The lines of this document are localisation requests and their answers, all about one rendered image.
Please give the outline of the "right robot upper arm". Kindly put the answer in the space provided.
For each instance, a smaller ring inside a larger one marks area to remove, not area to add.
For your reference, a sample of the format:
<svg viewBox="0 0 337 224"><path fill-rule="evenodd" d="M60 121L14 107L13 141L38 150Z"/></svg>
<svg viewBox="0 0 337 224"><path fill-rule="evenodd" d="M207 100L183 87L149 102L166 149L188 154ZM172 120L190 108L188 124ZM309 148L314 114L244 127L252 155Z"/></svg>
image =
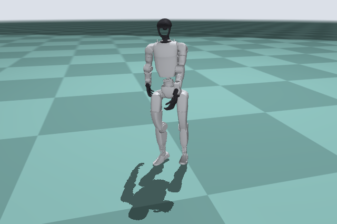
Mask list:
<svg viewBox="0 0 337 224"><path fill-rule="evenodd" d="M146 72L151 72L151 71L153 70L153 67L152 67L152 61L153 61L153 45L154 45L154 43L149 44L149 45L145 48L145 61L146 61L146 64L144 65L143 70L146 71Z"/></svg>

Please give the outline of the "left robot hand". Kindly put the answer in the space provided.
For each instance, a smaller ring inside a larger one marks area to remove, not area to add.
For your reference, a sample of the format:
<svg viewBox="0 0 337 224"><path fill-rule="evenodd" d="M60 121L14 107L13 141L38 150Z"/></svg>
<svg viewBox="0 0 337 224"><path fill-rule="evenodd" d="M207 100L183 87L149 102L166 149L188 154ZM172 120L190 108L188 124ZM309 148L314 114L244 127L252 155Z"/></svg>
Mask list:
<svg viewBox="0 0 337 224"><path fill-rule="evenodd" d="M177 98L180 97L180 95L177 94L178 91L179 91L178 89L174 90L174 92L173 92L174 96L172 97L172 99L168 103L165 104L165 105L168 105L168 104L170 104L170 105L167 108L164 108L165 110L171 110L175 107L175 105L177 103Z"/></svg>

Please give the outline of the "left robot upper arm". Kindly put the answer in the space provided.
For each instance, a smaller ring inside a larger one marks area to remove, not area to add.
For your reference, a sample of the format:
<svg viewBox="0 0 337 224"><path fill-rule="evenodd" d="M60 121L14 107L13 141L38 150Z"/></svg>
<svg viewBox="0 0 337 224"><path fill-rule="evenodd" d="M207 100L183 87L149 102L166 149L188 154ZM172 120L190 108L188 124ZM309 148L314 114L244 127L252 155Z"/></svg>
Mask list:
<svg viewBox="0 0 337 224"><path fill-rule="evenodd" d="M177 49L179 51L179 64L175 67L175 72L182 73L182 67L186 63L188 47L184 43L177 43Z"/></svg>

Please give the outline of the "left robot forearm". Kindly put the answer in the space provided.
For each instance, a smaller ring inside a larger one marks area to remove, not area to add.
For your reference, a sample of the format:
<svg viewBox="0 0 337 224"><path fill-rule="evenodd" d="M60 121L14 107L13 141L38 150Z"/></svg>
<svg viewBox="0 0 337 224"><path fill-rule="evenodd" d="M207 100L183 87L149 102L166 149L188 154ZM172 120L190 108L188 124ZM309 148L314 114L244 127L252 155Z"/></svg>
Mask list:
<svg viewBox="0 0 337 224"><path fill-rule="evenodd" d="M177 73L176 74L176 79L175 79L175 83L174 83L174 90L178 89L178 95L180 95L182 93L181 87L182 87L182 82L184 79L184 73L185 73L185 67L182 67L182 73ZM173 91L174 91L173 90Z"/></svg>

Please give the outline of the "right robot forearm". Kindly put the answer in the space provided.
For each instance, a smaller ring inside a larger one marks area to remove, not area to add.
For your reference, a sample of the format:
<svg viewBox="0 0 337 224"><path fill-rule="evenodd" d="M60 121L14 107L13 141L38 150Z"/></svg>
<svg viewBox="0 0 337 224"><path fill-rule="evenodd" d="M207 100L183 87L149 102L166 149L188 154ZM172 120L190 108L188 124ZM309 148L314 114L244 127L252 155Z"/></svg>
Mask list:
<svg viewBox="0 0 337 224"><path fill-rule="evenodd" d="M146 83L149 83L151 85L151 83L152 83L152 81L151 81L151 74L152 74L152 72L146 72L146 71L144 71L144 74L145 74L145 85L146 85Z"/></svg>

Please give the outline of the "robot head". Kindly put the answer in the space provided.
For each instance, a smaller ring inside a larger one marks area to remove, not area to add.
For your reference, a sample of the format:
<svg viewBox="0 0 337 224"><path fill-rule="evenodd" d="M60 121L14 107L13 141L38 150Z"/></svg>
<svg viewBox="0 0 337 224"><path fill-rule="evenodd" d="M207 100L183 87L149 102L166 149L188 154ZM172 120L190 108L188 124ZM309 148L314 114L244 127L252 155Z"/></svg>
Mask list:
<svg viewBox="0 0 337 224"><path fill-rule="evenodd" d="M169 34L170 34L171 27L172 27L172 23L167 18L163 18L163 19L159 20L159 22L157 23L158 33L159 33L160 37L163 40L163 41L160 41L161 43L169 43L169 42L171 42L171 41L167 41L167 40L170 39L169 38ZM167 35L161 35L160 34L160 28L162 28L163 30L167 30L168 29L168 34Z"/></svg>

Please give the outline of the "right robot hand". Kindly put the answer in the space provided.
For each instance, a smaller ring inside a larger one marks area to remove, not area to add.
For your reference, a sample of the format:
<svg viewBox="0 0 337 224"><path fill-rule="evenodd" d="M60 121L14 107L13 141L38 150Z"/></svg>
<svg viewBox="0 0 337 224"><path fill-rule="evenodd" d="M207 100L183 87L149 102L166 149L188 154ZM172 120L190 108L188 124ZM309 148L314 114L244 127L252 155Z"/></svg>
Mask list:
<svg viewBox="0 0 337 224"><path fill-rule="evenodd" d="M151 97L152 94L153 94L152 92L154 92L154 91L151 90L151 85L150 85L149 83L146 83L145 86L146 86L146 90L147 90L148 96ZM151 91L152 91L152 92L151 92Z"/></svg>

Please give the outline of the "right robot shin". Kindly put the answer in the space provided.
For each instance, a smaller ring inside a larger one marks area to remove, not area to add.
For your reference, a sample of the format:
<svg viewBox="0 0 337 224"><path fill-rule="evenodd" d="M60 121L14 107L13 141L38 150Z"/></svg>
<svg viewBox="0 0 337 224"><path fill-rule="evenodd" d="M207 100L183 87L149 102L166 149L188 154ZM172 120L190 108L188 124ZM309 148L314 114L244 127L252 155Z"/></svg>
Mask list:
<svg viewBox="0 0 337 224"><path fill-rule="evenodd" d="M158 130L158 128L155 128L155 134L156 134L156 139L157 139L157 143L159 146L159 150L160 150L160 155L164 156L166 155L166 141L167 141L167 132L160 132ZM162 152L162 153L161 153Z"/></svg>

